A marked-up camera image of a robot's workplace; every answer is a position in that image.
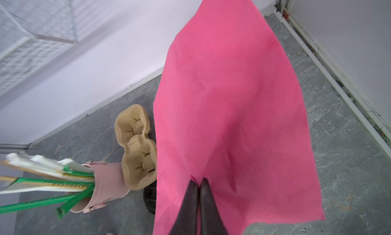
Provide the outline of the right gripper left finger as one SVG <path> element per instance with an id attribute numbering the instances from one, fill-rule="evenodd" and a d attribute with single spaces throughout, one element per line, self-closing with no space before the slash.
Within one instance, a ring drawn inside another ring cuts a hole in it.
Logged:
<path id="1" fill-rule="evenodd" d="M 197 234 L 198 195 L 199 188 L 197 184 L 190 180 L 178 216 L 169 235 Z"/>

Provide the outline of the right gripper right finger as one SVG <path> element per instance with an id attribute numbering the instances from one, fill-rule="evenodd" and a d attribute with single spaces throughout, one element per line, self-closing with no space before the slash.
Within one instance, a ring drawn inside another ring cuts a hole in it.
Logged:
<path id="1" fill-rule="evenodd" d="M 200 218 L 202 235 L 228 235 L 220 217 L 209 181 L 203 178 L 200 187 Z"/>

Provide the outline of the single pink paper napkin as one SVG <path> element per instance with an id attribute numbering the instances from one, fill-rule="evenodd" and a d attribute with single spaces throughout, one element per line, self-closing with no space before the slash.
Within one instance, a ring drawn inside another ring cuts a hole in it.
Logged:
<path id="1" fill-rule="evenodd" d="M 325 219 L 302 90 L 252 0 L 202 1 L 169 48 L 153 110 L 154 234 L 203 178 L 230 235 Z"/>

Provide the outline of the stack of black cup lids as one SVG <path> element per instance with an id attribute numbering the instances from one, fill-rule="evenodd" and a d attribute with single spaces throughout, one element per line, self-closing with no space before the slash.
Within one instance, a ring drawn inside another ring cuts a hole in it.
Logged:
<path id="1" fill-rule="evenodd" d="M 156 212 L 156 186 L 148 186 L 143 191 L 143 201 L 147 210 L 155 214 Z"/>

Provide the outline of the brown pulp cup carrier stack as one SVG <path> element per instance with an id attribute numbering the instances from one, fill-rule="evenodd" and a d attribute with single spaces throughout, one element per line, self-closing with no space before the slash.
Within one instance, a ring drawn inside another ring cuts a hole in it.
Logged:
<path id="1" fill-rule="evenodd" d="M 157 147 L 149 138 L 151 124 L 144 107 L 134 104 L 115 121 L 116 139 L 124 148 L 122 170 L 126 186 L 141 190 L 157 180 Z"/>

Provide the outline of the pink cup of stirrers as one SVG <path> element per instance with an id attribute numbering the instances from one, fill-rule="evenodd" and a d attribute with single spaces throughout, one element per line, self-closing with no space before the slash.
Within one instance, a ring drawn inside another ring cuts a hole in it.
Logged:
<path id="1" fill-rule="evenodd" d="M 103 208 L 109 201 L 129 192 L 120 163 L 90 161 L 79 164 L 71 158 L 54 160 L 42 155 L 10 153 L 1 164 L 37 175 L 36 178 L 1 176 L 1 181 L 5 182 L 1 194 L 64 192 L 63 196 L 2 206 L 2 214 L 58 204 L 56 214 L 63 218 L 69 212 L 88 213 Z"/>

